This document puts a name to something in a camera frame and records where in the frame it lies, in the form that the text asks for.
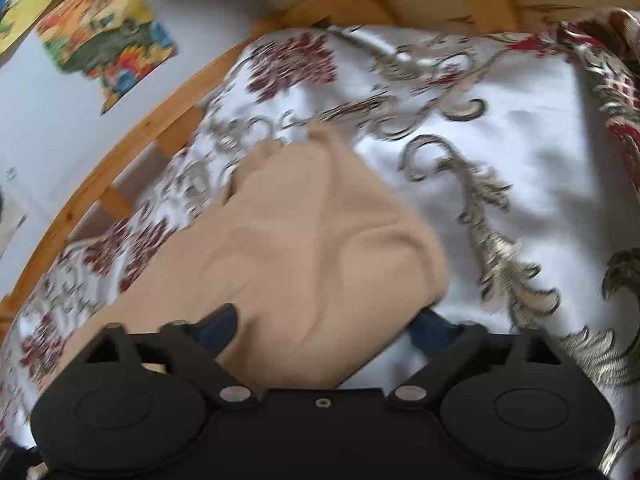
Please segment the wooden bed frame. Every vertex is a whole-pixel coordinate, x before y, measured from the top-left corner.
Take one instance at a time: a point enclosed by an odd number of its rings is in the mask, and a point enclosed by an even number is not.
[[[465,0],[465,3],[472,9],[478,33],[520,30],[511,0]],[[133,213],[133,206],[111,186],[114,179],[152,142],[169,158],[185,145],[204,114],[196,104],[223,81],[248,44],[273,30],[309,27],[322,20],[337,25],[402,25],[384,0],[270,0],[270,7],[273,13],[255,25],[250,38],[180,86],[127,133],[88,175],[49,226],[12,293],[0,302],[0,338],[95,202],[114,220]]]

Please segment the red floral pattern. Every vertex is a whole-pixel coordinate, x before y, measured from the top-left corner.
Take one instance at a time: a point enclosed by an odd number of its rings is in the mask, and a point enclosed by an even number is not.
[[[44,376],[56,367],[65,342],[53,323],[51,313],[47,312],[42,316],[33,334],[23,339],[20,345],[20,364],[26,368],[31,381],[40,384]]]
[[[255,47],[247,90],[259,92],[258,102],[263,102],[303,81],[336,81],[334,54],[326,47],[326,39],[325,34],[314,37],[310,32],[304,32],[285,41],[272,41]]]
[[[86,248],[84,263],[93,272],[103,277],[109,273],[111,266],[122,250],[124,242],[131,234],[131,227],[129,227],[128,222],[128,218],[118,222],[103,238]]]
[[[444,68],[442,74],[435,77],[434,79],[428,80],[425,84],[418,86],[411,91],[411,94],[419,95],[423,92],[426,92],[427,90],[431,90],[432,88],[436,88],[438,86],[453,84],[466,74],[467,71],[462,70],[462,67],[459,63],[452,63]]]
[[[538,32],[530,34],[522,40],[515,40],[512,38],[501,37],[500,34],[490,34],[489,38],[506,43],[506,47],[509,50],[527,50],[529,52],[535,52],[536,57],[545,57],[558,54],[563,49],[558,43],[552,40],[550,37]]]
[[[617,20],[620,25],[620,12],[614,9],[609,15],[609,21]],[[635,19],[624,13],[626,20]],[[629,44],[637,38],[622,38],[615,36],[616,27],[612,23],[598,23],[595,20],[584,20],[578,23],[561,23],[558,29],[558,41],[572,47],[580,54],[585,50],[591,54],[590,60],[583,59],[583,63],[596,79],[594,92],[602,99],[605,110],[609,115],[606,122],[609,133],[617,140],[622,152],[623,164],[636,195],[640,200],[640,89],[638,76],[622,63],[616,55],[624,55],[630,51]],[[622,30],[638,30],[638,23],[629,23]],[[602,33],[602,41],[591,34]],[[615,49],[615,53],[605,43]],[[593,60],[600,64],[590,66]]]
[[[163,218],[138,234],[133,246],[133,254],[129,257],[124,269],[124,277],[120,280],[121,292],[125,292],[139,278],[158,249],[175,233],[176,229],[167,231],[167,225],[167,218]]]

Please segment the bed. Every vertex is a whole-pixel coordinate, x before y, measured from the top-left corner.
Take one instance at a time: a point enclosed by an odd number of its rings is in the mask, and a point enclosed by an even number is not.
[[[464,0],[461,16],[435,19],[415,11],[418,0],[271,0],[274,12],[250,38],[185,82],[87,176],[2,300],[0,431],[30,444],[30,407],[74,327],[125,292],[162,243],[196,218],[245,147],[274,132],[300,140],[316,118],[356,131],[356,152],[434,224],[452,269],[437,311],[498,332],[545,326],[616,412],[601,469],[621,479],[638,471],[640,26],[613,8],[562,22],[551,35],[509,34],[585,10],[531,10],[535,4],[518,1]],[[367,26],[351,26],[358,23]],[[429,77],[412,64],[418,58],[437,59]],[[281,78],[265,79],[271,66]],[[347,71],[349,82],[328,90]],[[136,209],[111,184],[151,143],[172,160]],[[425,180],[432,148],[446,156],[440,170],[458,180]],[[70,245],[96,202],[116,223]],[[512,237],[523,241],[520,254]],[[402,336],[347,386],[388,389],[421,364]]]

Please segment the beige fleece blanket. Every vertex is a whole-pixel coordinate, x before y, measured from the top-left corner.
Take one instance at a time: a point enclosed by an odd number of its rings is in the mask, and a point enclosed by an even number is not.
[[[191,228],[68,341],[57,372],[108,322],[154,332],[226,302],[239,311],[218,361],[255,390],[330,388],[380,352],[447,286],[442,247],[327,124],[265,140]]]

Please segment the circular cap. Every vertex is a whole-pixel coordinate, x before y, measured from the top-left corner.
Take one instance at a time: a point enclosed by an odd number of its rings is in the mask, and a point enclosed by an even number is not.
[[[76,404],[78,420],[96,430],[123,430],[139,424],[150,412],[145,394],[118,386],[89,392]]]
[[[220,398],[226,402],[243,402],[251,397],[251,390],[244,386],[227,386],[220,390]]]
[[[413,386],[412,384],[406,384],[396,388],[396,397],[405,402],[417,402],[427,396],[427,392],[420,386]]]
[[[504,366],[454,386],[444,427],[476,459],[510,471],[563,472],[599,459],[613,414],[580,370]]]
[[[105,362],[60,375],[36,403],[31,430],[49,465],[119,475],[165,463],[205,420],[204,400],[190,384]]]
[[[500,420],[525,431],[552,430],[569,416],[569,406],[562,397],[537,388],[506,392],[495,400],[494,408]]]

